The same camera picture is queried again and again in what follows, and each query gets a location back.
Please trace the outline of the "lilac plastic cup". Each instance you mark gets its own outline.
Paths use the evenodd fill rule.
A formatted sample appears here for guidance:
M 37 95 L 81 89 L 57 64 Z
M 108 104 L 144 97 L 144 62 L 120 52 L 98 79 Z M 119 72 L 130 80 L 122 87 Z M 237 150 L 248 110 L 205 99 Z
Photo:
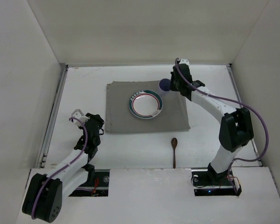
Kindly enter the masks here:
M 164 78 L 159 81 L 158 94 L 161 97 L 165 96 L 166 94 L 168 94 L 170 92 L 170 84 L 171 84 L 171 81 L 170 81 L 170 79 L 167 79 L 167 78 Z

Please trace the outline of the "grey cloth placemat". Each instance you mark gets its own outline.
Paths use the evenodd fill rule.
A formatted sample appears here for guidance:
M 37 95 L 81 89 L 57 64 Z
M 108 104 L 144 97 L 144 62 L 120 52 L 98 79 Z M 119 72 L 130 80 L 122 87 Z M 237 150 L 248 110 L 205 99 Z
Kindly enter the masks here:
M 161 91 L 159 81 L 112 82 L 106 86 L 107 133 L 160 133 L 189 129 L 185 97 L 175 91 Z

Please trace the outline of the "white plate green red rim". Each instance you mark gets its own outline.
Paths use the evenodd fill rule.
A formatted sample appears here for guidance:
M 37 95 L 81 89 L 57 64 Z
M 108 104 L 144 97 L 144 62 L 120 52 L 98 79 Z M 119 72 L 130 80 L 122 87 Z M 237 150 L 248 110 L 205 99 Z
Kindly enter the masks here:
M 130 97 L 128 108 L 139 119 L 152 119 L 161 113 L 163 101 L 155 91 L 141 90 Z

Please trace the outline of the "brown wooden spoon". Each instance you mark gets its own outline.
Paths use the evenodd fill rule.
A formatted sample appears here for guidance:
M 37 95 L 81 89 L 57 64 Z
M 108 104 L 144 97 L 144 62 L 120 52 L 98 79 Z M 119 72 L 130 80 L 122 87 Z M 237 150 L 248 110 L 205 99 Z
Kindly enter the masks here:
M 178 144 L 178 140 L 177 138 L 173 138 L 171 140 L 171 146 L 172 146 L 172 149 L 173 149 L 173 168 L 175 169 L 176 168 L 176 147 L 177 147 L 177 144 Z

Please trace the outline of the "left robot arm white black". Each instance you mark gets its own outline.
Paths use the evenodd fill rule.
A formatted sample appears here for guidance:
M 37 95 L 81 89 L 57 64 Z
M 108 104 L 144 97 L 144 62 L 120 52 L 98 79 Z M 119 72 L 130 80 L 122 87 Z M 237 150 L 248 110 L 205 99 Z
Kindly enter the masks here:
M 84 184 L 93 187 L 91 193 L 95 193 L 99 185 L 95 167 L 89 162 L 98 151 L 105 122 L 98 114 L 83 114 L 80 110 L 75 110 L 69 120 L 83 134 L 70 154 L 55 168 L 45 174 L 36 173 L 31 178 L 21 211 L 33 220 L 52 223 L 65 198 L 76 190 L 83 191 Z

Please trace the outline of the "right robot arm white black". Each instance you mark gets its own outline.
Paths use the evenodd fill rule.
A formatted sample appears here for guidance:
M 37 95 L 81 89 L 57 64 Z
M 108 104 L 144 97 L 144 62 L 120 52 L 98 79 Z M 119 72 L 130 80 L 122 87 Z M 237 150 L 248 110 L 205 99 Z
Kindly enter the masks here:
M 226 177 L 232 160 L 254 137 L 249 110 L 245 107 L 235 108 L 217 96 L 212 97 L 213 93 L 204 83 L 192 79 L 189 66 L 184 63 L 173 66 L 170 89 L 201 106 L 219 122 L 220 147 L 207 167 L 207 175 L 212 181 Z

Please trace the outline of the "right aluminium frame rail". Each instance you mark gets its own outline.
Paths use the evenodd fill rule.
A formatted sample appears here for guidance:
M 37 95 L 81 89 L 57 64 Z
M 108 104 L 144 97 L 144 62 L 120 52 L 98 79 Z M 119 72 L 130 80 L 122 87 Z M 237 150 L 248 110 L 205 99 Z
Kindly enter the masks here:
M 236 85 L 236 83 L 235 83 L 235 79 L 234 79 L 234 75 L 233 75 L 231 66 L 232 66 L 232 64 L 227 64 L 227 65 L 226 65 L 226 68 L 227 68 L 227 71 L 228 71 L 228 73 L 229 73 L 229 76 L 230 76 L 230 79 L 231 79 L 231 83 L 232 83 L 232 85 L 233 85 L 233 89 L 234 89 L 235 94 L 236 94 L 237 101 L 239 101 L 239 102 L 241 103 L 242 100 L 241 100 L 240 94 L 239 94 L 239 92 L 238 92 L 237 85 Z M 254 139 L 252 139 L 252 140 L 250 141 L 249 144 L 253 147 L 254 154 L 255 154 L 255 158 L 259 157 L 259 152 L 258 152 L 258 149 L 257 149 L 257 147 L 256 147 L 256 145 L 255 145 Z M 254 162 L 256 162 L 256 163 L 257 163 L 257 166 L 259 166 L 259 167 L 262 167 L 262 166 L 263 166 L 261 159 L 258 160 L 258 161 L 254 161 Z

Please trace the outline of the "aluminium frame rail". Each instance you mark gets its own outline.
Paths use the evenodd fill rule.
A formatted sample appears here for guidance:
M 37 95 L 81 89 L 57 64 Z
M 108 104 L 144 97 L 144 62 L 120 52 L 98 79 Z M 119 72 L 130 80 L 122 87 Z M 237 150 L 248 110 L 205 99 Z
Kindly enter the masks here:
M 234 79 L 234 75 L 233 75 L 231 66 L 232 66 L 232 64 L 227 64 L 227 65 L 226 65 L 226 68 L 227 68 L 227 71 L 228 71 L 228 73 L 229 73 L 229 76 L 230 76 L 230 79 L 231 79 L 231 83 L 232 83 L 232 85 L 233 85 L 233 89 L 234 89 L 235 94 L 236 94 L 237 101 L 239 101 L 239 102 L 241 103 L 242 100 L 241 100 L 240 94 L 239 94 L 239 92 L 238 92 L 237 85 L 236 85 L 236 83 L 235 83 L 235 79 Z M 258 152 L 258 149 L 257 149 L 257 147 L 256 147 L 256 145 L 255 145 L 254 139 L 252 139 L 252 140 L 250 141 L 249 144 L 253 147 L 254 154 L 255 154 L 255 158 L 259 157 L 259 152 Z M 254 161 L 254 162 L 256 162 L 256 163 L 257 163 L 257 166 L 259 166 L 259 167 L 262 167 L 262 166 L 263 166 L 261 159 L 258 160 L 258 161 Z
M 61 102 L 61 98 L 62 98 L 62 93 L 63 93 L 63 89 L 64 89 L 64 85 L 65 85 L 65 81 L 66 81 L 66 77 L 67 77 L 67 72 L 68 72 L 68 65 L 65 63 L 60 63 L 59 64 L 61 67 L 61 72 L 59 75 L 59 80 L 58 80 L 58 84 L 57 84 L 57 88 L 56 88 L 56 93 L 54 96 L 54 101 L 52 104 L 52 108 L 51 108 L 51 112 L 50 112 L 50 117 L 49 117 L 49 121 L 47 124 L 47 128 L 46 128 L 46 132 L 40 147 L 40 152 L 38 154 L 36 163 L 34 168 L 44 168 L 45 167 L 45 163 L 46 163 L 46 159 L 48 156 L 48 151 L 49 151 L 49 146 L 51 143 L 51 139 L 52 139 L 52 135 L 53 135 L 53 131 L 54 131 L 54 126 L 56 123 L 56 118 L 57 118 L 57 114 L 58 114 L 58 110 L 59 110 L 59 106 L 60 106 L 60 102 Z

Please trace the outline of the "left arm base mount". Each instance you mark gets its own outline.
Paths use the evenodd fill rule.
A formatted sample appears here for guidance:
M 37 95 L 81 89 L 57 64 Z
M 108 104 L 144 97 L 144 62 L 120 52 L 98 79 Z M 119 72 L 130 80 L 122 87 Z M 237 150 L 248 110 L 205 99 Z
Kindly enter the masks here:
M 88 172 L 87 181 L 74 190 L 69 197 L 107 197 L 110 170 L 95 169 L 91 164 L 85 165 L 83 169 Z

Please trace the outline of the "left aluminium frame rail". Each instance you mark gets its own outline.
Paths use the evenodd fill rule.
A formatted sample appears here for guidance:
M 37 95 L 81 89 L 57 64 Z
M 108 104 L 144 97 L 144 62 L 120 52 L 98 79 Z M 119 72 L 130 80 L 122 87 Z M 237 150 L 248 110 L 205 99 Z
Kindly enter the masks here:
M 66 77 L 67 77 L 67 72 L 68 72 L 68 65 L 65 63 L 60 63 L 59 64 L 61 67 L 61 72 L 59 75 L 59 80 L 58 80 L 58 84 L 57 84 L 57 88 L 56 88 L 56 93 L 54 96 L 54 101 L 52 104 L 52 108 L 51 108 L 51 112 L 50 112 L 50 117 L 49 117 L 49 121 L 47 124 L 47 128 L 46 128 L 46 132 L 40 147 L 40 152 L 38 154 L 36 163 L 34 168 L 44 168 L 45 167 L 45 163 L 46 163 L 46 159 L 48 156 L 48 151 L 49 151 L 49 146 L 51 143 L 51 139 L 52 139 L 52 135 L 53 135 L 53 131 L 54 131 L 54 126 L 56 123 L 56 118 L 57 118 L 57 114 L 58 114 L 58 110 L 59 110 L 59 106 L 60 106 L 60 102 L 61 102 L 61 98 L 62 98 L 62 93 L 63 93 L 63 89 L 64 89 L 64 85 L 65 85 L 65 81 L 66 81 Z

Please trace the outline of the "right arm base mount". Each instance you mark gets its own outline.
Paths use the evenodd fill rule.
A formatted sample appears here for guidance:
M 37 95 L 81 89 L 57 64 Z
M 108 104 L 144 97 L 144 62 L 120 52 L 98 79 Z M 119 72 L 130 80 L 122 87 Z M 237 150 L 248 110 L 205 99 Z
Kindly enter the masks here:
M 220 174 L 211 166 L 191 170 L 191 184 L 195 196 L 240 196 L 242 187 L 231 169 Z

